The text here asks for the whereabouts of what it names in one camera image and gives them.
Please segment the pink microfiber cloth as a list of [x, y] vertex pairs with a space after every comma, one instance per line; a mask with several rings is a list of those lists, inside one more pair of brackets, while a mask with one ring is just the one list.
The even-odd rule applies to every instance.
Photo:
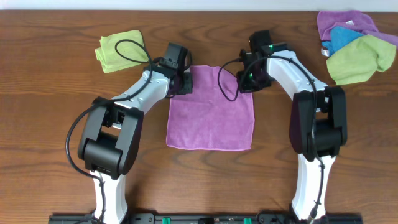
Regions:
[[245, 151], [254, 132], [252, 93], [228, 101], [237, 87], [236, 78], [225, 69], [208, 65], [190, 68], [193, 92], [170, 100], [166, 144], [185, 150]]

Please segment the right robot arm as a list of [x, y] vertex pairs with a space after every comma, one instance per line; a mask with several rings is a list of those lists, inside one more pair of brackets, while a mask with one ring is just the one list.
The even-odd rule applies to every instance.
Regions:
[[275, 80], [292, 100], [289, 139], [298, 155], [298, 176], [290, 207], [296, 222], [326, 223], [328, 178], [348, 138], [344, 90], [317, 79], [285, 43], [241, 50], [239, 61], [244, 66], [239, 87]]

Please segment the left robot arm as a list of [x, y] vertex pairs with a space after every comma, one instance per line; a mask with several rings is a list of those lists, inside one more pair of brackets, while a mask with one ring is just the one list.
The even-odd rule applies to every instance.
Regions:
[[191, 93], [188, 66], [151, 64], [138, 81], [111, 99], [98, 97], [84, 112], [78, 145], [85, 174], [94, 180], [96, 208], [92, 223], [122, 223], [128, 211], [126, 174], [135, 163], [145, 114], [168, 96]]

